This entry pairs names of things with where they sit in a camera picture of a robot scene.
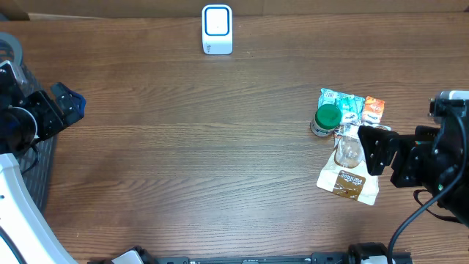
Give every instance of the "white wall outlet device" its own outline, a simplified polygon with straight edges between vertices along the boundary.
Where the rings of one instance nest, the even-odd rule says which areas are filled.
[[[202,10],[202,46],[209,55],[233,52],[233,14],[225,4],[208,4]]]

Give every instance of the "green bottle cap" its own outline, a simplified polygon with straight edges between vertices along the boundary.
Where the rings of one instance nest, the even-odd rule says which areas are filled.
[[[333,104],[325,104],[317,109],[314,119],[321,128],[334,129],[339,126],[342,113],[339,107]]]

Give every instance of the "wooden table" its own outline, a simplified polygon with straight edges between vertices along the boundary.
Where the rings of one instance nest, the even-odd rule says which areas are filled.
[[[309,121],[321,87],[386,101],[382,123],[429,125],[428,98],[469,89],[469,15],[234,20],[231,56],[202,52],[200,18],[1,23],[46,86],[88,100],[59,135],[45,218],[74,258],[343,251],[388,243],[417,207],[380,177],[374,206],[316,187],[332,138]],[[424,213],[397,251],[468,263],[468,229]]]

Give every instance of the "cardboard wall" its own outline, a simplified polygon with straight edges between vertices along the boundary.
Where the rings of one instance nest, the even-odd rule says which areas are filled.
[[[204,5],[228,4],[235,15],[462,12],[469,0],[1,0],[38,16],[142,18],[200,16]]]

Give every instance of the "food package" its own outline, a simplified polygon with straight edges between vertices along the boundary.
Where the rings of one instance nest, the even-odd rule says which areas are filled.
[[[384,112],[384,102],[385,101],[383,100],[367,96],[365,107],[363,108],[363,113],[361,115],[361,121],[379,124]]]
[[[354,168],[339,166],[336,163],[336,151],[330,155],[316,186],[341,197],[373,205],[379,192],[378,177],[368,173],[365,160]]]
[[[365,99],[331,89],[322,88],[318,108],[325,104],[336,105],[342,112],[341,124],[360,121]]]

